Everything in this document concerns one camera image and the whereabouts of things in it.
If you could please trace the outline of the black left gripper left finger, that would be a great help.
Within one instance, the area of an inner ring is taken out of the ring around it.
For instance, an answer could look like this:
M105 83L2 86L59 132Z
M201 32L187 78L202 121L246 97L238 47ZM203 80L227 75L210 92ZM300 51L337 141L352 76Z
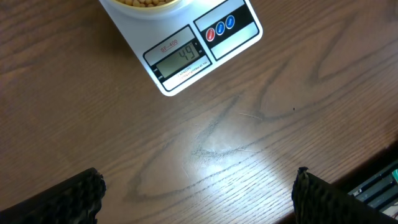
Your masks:
M4 224L97 224L106 184L89 168L63 182L1 211Z

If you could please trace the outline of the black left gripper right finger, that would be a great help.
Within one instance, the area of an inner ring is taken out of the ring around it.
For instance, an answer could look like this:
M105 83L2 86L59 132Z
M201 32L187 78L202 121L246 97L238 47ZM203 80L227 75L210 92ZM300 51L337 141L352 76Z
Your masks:
M292 189L296 224L397 224L300 167Z

